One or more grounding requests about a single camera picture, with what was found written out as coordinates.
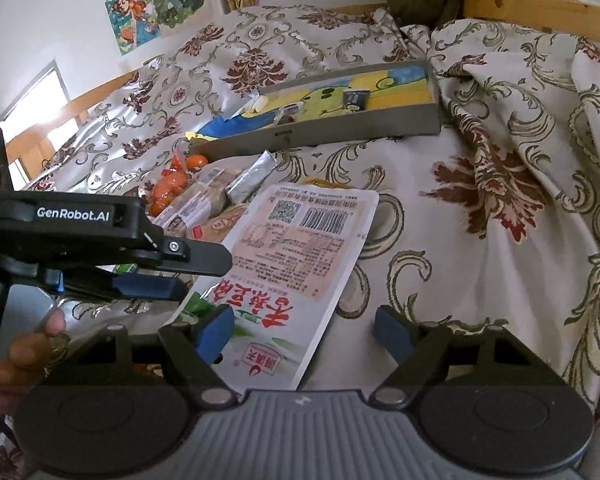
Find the patterned blanket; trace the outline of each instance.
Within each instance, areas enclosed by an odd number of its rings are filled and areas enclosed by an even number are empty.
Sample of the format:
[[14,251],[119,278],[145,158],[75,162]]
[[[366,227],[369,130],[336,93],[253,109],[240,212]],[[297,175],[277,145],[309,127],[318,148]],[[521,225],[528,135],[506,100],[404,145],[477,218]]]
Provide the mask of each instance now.
[[[316,176],[380,194],[304,387],[368,393],[394,370],[371,335],[381,304],[464,333],[505,326],[596,413],[582,471],[600,479],[600,48],[475,20],[403,32],[382,10],[365,18],[307,6],[225,16],[98,106],[32,188],[137,193],[156,182],[185,131],[250,89],[426,57],[442,91],[439,137],[279,152],[264,184]],[[64,308],[77,337],[112,318],[154,330],[173,305]],[[8,474],[11,459],[1,453]]]

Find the wooden rail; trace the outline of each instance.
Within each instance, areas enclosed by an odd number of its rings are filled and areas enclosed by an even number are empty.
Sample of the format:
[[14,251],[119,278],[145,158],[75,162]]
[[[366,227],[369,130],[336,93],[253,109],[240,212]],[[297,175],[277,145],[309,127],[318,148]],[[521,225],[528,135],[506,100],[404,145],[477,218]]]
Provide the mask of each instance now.
[[464,16],[587,36],[600,43],[600,5],[576,0],[464,0]]

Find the barcode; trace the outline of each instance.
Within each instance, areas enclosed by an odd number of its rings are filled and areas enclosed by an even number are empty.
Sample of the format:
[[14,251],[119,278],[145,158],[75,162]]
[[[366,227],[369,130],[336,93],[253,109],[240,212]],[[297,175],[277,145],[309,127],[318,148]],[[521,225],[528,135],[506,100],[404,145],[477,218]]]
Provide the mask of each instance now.
[[292,220],[296,217],[296,213],[298,212],[298,209],[300,209],[300,206],[301,204],[297,202],[280,200],[269,215],[269,220],[291,224]]
[[316,231],[339,235],[344,229],[344,224],[348,216],[349,213],[347,211],[312,207],[304,215],[300,227],[308,227]]
[[224,171],[224,168],[212,168],[205,176],[201,176],[198,182],[203,186],[210,186],[211,183]]

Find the window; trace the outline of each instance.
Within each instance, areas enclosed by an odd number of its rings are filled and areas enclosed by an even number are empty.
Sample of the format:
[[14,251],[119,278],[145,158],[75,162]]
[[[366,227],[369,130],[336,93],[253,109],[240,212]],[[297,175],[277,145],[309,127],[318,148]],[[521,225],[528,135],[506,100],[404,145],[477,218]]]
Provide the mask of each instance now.
[[[37,123],[54,118],[58,110],[69,102],[69,97],[55,62],[47,66],[22,92],[11,107],[0,117],[5,144]],[[56,128],[48,135],[55,150],[59,150],[78,131],[75,119]],[[19,161],[9,166],[13,187],[22,189],[29,181]]]

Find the label sticker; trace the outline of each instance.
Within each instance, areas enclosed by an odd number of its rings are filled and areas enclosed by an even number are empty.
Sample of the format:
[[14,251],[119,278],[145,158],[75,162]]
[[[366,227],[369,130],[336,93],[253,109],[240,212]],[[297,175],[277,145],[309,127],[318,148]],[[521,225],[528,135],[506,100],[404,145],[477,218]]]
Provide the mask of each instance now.
[[115,207],[106,206],[84,206],[82,204],[58,207],[57,204],[39,204],[36,208],[37,221],[79,221],[93,222],[96,224],[113,225]]

